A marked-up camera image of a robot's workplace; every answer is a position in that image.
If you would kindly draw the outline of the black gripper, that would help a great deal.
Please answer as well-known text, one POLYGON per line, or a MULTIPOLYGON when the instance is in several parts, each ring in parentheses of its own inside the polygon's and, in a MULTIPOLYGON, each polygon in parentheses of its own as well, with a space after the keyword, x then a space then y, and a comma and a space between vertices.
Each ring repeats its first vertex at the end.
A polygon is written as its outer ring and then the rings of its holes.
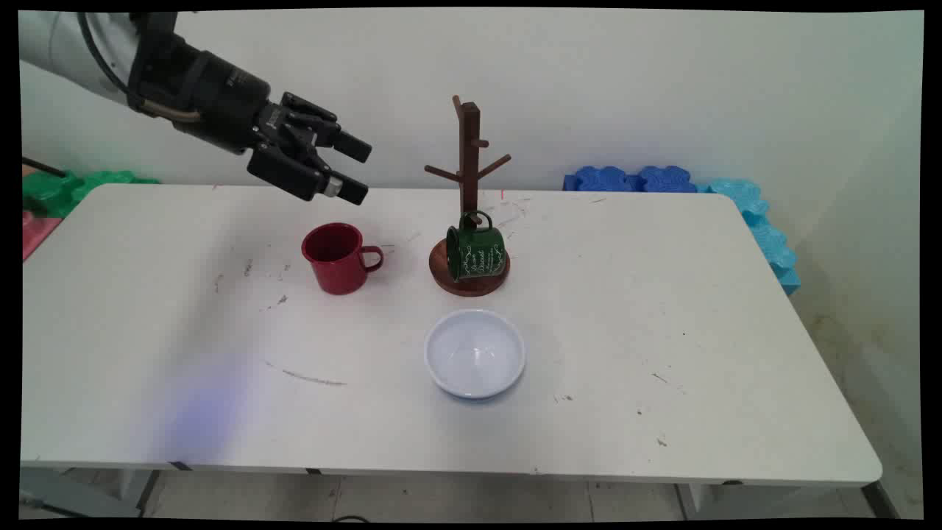
POLYGON ((138 111, 170 121, 176 130, 229 153, 253 149, 247 171, 303 201, 317 194, 360 205, 368 185, 333 170, 317 154, 332 148, 366 163, 372 146, 343 130, 339 117, 299 95, 284 93, 286 132, 266 127, 275 105, 270 84, 209 51, 192 45, 138 47, 131 91, 138 111))

